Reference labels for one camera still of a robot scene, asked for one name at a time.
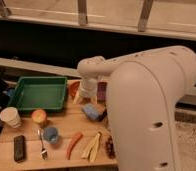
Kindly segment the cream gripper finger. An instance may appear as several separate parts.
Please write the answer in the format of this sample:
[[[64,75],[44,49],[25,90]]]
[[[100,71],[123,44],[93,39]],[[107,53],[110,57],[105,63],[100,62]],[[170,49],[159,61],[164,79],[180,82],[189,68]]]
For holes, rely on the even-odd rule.
[[[97,96],[94,96],[91,98],[91,103],[92,104],[97,104]]]
[[[79,101],[80,101],[80,95],[79,95],[79,92],[77,92],[74,97],[73,104],[78,104]]]

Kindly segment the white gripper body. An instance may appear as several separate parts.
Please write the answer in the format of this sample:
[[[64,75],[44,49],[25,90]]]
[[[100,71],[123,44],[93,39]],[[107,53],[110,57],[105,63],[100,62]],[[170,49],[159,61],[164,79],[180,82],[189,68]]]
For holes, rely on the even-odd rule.
[[[98,80],[82,78],[79,86],[79,95],[83,98],[94,98],[97,95]]]

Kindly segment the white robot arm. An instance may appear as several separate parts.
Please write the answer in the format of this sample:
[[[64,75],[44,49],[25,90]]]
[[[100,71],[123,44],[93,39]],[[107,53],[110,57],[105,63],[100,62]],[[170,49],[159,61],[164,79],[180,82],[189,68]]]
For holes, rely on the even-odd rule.
[[[182,171],[176,103],[196,84],[196,53],[169,46],[109,60],[81,60],[77,98],[93,98],[108,78],[106,106],[119,171]]]

